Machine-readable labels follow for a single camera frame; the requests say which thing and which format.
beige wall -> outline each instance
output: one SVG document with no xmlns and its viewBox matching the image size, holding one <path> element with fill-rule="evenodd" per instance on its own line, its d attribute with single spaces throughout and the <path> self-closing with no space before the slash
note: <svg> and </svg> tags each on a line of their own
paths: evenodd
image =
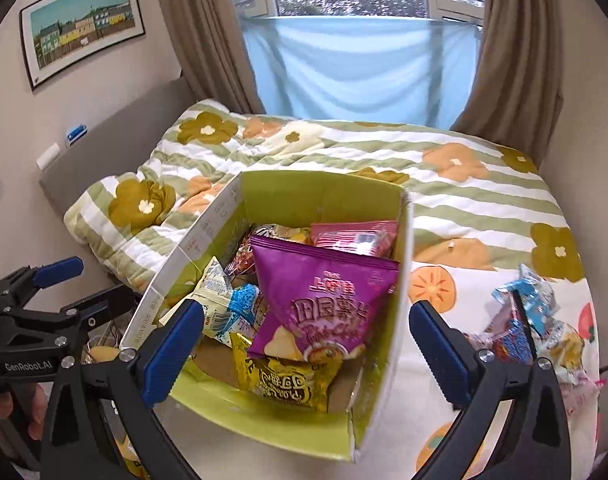
<svg viewBox="0 0 608 480">
<path fill-rule="evenodd" d="M 608 363 L 608 20 L 594 0 L 559 0 L 564 106 L 542 175 L 577 238 Z M 598 450 L 608 446 L 608 383 Z"/>
<path fill-rule="evenodd" d="M 53 142 L 64 148 L 66 128 L 80 123 L 92 127 L 176 78 L 180 67 L 158 0 L 139 0 L 145 36 L 94 54 L 31 92 L 19 12 L 35 1 L 18 0 L 0 25 L 0 277 L 24 265 L 81 256 L 85 271 L 80 278 L 40 292 L 31 301 L 37 308 L 58 309 L 109 281 L 46 201 L 35 160 Z"/>
</svg>

gray headboard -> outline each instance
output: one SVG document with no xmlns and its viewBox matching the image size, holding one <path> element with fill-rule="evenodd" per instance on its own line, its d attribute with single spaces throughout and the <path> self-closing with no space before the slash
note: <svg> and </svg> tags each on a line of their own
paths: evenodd
<svg viewBox="0 0 608 480">
<path fill-rule="evenodd" d="M 42 173 L 39 183 L 60 214 L 88 186 L 113 174 L 135 171 L 195 100 L 183 77 L 153 88 L 109 117 L 70 148 Z"/>
</svg>

human hand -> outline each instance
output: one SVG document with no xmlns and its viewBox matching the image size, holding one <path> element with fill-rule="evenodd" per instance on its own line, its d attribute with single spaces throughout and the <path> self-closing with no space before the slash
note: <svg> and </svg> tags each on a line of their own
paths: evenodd
<svg viewBox="0 0 608 480">
<path fill-rule="evenodd" d="M 33 440 L 41 440 L 44 433 L 44 418 L 48 399 L 39 384 L 36 384 L 35 395 L 32 398 L 32 420 L 28 425 L 28 434 Z M 10 392 L 0 394 L 0 419 L 7 418 L 12 413 L 12 396 Z"/>
</svg>

green box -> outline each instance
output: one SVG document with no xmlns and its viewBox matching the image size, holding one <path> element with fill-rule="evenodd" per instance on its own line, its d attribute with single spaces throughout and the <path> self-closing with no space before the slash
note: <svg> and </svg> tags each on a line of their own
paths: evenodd
<svg viewBox="0 0 608 480">
<path fill-rule="evenodd" d="M 386 403 L 408 330 L 407 276 L 413 245 L 412 203 L 402 187 L 322 171 L 245 171 L 216 197 L 154 277 L 121 343 L 138 348 L 155 320 L 190 293 L 210 258 L 225 265 L 250 224 L 398 220 L 392 258 L 401 263 L 387 315 L 372 342 L 345 411 L 320 413 L 258 397 L 218 381 L 187 361 L 171 396 L 211 422 L 271 446 L 333 460 L 356 460 Z"/>
</svg>

blue gripper pad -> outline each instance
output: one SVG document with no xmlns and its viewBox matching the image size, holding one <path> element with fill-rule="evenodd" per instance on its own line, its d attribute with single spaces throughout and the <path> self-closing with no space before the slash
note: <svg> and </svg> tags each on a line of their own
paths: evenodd
<svg viewBox="0 0 608 480">
<path fill-rule="evenodd" d="M 57 283 L 65 282 L 84 271 L 84 262 L 77 256 L 60 260 L 54 264 L 39 267 L 32 277 L 32 284 L 37 288 L 49 288 Z"/>
<path fill-rule="evenodd" d="M 167 325 L 153 330 L 149 335 L 165 332 L 164 339 L 144 370 L 141 396 L 148 408 L 168 397 L 186 358 L 201 339 L 203 328 L 204 308 L 197 301 L 184 300 Z"/>
<path fill-rule="evenodd" d="M 408 323 L 446 400 L 459 408 L 468 406 L 477 386 L 478 367 L 466 338 L 450 328 L 428 301 L 413 304 Z"/>
</svg>

